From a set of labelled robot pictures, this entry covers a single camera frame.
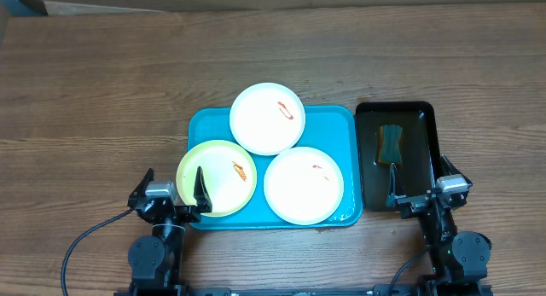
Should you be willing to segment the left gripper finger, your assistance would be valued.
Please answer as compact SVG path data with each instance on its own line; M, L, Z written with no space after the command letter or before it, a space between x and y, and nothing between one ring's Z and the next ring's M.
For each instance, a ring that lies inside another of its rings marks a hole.
M206 189L204 173L200 166L197 167L195 175L194 198L196 201L196 209L199 213L212 212L212 201Z
M137 199L140 196L143 196L145 193L145 190L150 182L154 180L154 170L152 168L149 168L142 178L142 181L136 186L136 188L132 191L129 198L130 199Z

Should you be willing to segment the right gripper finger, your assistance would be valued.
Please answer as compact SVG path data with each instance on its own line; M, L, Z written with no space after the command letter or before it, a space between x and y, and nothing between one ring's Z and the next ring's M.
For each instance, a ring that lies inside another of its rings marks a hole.
M460 175L465 181L468 181L468 178L462 172L460 172L443 154L440 156L440 170L442 177Z
M398 201L404 197L404 186L401 182L397 166L394 163L390 164L389 170L389 189L387 191L386 205L395 207Z

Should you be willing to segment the green and yellow sponge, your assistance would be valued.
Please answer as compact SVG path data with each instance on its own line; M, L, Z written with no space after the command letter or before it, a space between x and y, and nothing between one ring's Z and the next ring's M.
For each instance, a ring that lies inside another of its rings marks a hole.
M377 132L376 163L378 165L402 165L400 125L382 125Z

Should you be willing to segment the white plate with small stains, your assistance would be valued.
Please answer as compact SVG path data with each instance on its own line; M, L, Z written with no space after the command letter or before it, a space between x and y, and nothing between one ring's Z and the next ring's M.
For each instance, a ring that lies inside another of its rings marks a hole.
M264 174L264 197L270 209L288 223L320 223L337 210L344 179L336 162L311 147L290 148L278 154Z

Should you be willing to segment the white plate with ketchup streak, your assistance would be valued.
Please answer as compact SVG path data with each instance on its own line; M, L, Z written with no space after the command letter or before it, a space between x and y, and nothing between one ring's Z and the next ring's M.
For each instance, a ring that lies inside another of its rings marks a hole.
M234 139L247 151L277 155L302 137L305 109L299 97L277 83L258 83L244 89L229 111Z

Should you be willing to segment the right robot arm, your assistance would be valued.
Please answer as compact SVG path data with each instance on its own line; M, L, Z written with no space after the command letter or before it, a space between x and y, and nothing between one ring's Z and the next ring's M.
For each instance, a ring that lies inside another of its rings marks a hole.
M459 232L452 211L465 206L472 182L446 156L440 157L441 171L432 189L407 196L397 167L390 165L388 206L396 207L402 219L417 218L426 249L406 262L392 278L388 295L491 295L491 287L480 281L487 277L492 244L473 231ZM431 275L422 275L414 286L398 285L402 273L428 255Z

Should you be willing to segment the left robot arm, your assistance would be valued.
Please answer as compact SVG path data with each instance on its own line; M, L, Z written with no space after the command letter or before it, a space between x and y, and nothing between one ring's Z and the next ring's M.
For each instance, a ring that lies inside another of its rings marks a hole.
M201 221L203 213L212 210L204 174L199 167L190 188L196 203L176 203L173 182L155 182L149 169L128 199L128 207L152 225L150 235L133 242L128 252L131 266L130 295L192 295L189 283L180 278L185 225Z

